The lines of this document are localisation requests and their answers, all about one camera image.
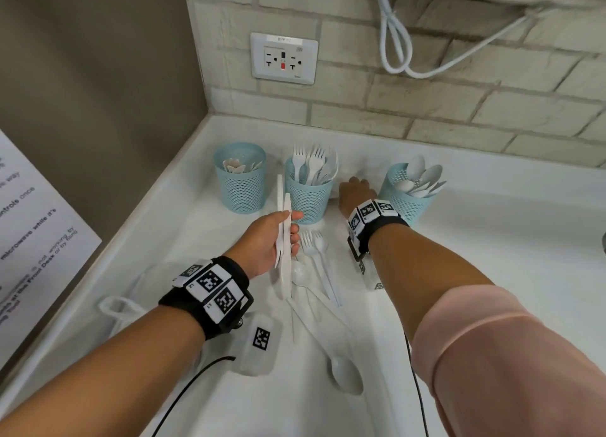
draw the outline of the mesh utensil holder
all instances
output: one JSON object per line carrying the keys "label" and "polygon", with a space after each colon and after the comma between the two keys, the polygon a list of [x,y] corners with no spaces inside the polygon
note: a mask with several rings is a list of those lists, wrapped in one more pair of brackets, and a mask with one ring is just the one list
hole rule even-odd
{"label": "mesh utensil holder", "polygon": [[[408,164],[394,164],[387,171],[383,186],[379,192],[379,199],[388,199],[398,213],[412,225],[421,214],[429,207],[429,204],[434,200],[435,196],[417,198],[410,196],[399,189],[394,188],[394,185],[401,180],[408,180],[406,175],[406,167]],[[419,186],[419,180],[414,183],[414,188]]]}
{"label": "mesh utensil holder", "polygon": [[[286,181],[286,192],[290,193],[293,210],[300,210],[305,215],[296,223],[311,225],[317,223],[324,216],[326,205],[329,203],[330,190],[333,188],[334,180],[318,186],[309,186],[294,180],[294,166],[292,158],[286,161],[284,170]],[[300,170],[300,180],[307,180],[307,164]]]}
{"label": "mesh utensil holder", "polygon": [[[215,169],[225,207],[238,214],[261,210],[265,203],[266,157],[263,148],[246,142],[231,143],[215,151]],[[223,161],[230,158],[239,159],[240,165],[246,165],[249,171],[251,165],[258,162],[263,164],[252,172],[232,174],[223,167]]]}

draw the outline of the wristband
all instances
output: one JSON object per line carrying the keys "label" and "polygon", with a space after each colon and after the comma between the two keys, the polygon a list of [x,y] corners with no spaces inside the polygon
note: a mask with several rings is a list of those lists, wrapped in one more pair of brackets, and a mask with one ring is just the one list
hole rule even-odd
{"label": "wristband", "polygon": [[408,223],[393,208],[389,201],[369,199],[356,207],[348,220],[349,244],[357,262],[368,253],[370,237],[385,225],[398,223],[408,226]]}
{"label": "wristband", "polygon": [[253,303],[250,281],[231,258],[199,261],[173,280],[173,288],[158,302],[187,311],[202,327],[206,339],[237,328]]}

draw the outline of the forearm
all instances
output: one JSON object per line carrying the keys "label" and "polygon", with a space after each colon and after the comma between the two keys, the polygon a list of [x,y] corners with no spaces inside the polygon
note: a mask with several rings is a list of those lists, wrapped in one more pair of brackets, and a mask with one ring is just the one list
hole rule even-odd
{"label": "forearm", "polygon": [[0,436],[138,436],[204,343],[188,313],[158,306],[0,422]]}
{"label": "forearm", "polygon": [[447,290],[492,284],[467,260],[404,225],[383,226],[371,236],[368,249],[410,339]]}

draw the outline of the electrical outlet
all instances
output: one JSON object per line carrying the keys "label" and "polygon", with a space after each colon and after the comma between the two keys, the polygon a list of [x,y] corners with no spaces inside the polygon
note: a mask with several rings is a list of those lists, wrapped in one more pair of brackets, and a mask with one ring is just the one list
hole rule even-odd
{"label": "electrical outlet", "polygon": [[314,84],[318,42],[288,36],[250,34],[253,76],[260,79]]}

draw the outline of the pink sleeve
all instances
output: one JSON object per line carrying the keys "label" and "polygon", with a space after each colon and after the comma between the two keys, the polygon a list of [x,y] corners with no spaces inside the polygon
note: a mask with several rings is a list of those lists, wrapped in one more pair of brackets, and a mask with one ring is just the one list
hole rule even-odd
{"label": "pink sleeve", "polygon": [[449,290],[421,321],[413,368],[449,435],[597,436],[606,376],[494,285]]}

